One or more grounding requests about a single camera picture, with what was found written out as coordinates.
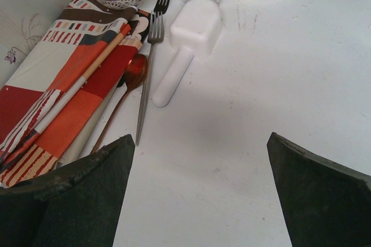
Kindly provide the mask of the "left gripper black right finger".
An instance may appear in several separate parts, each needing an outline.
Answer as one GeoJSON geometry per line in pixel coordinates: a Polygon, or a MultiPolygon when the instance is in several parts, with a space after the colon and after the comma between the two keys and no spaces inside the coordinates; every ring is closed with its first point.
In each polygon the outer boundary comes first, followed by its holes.
{"type": "Polygon", "coordinates": [[[370,246],[370,176],[273,132],[268,156],[293,246],[370,246]]]}

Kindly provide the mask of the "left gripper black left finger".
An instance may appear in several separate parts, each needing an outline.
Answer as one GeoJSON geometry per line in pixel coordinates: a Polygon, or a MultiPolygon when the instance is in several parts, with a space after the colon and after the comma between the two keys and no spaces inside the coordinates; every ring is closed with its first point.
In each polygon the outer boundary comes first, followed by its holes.
{"type": "Polygon", "coordinates": [[[1,189],[1,246],[112,246],[135,144],[94,154],[1,189]]]}

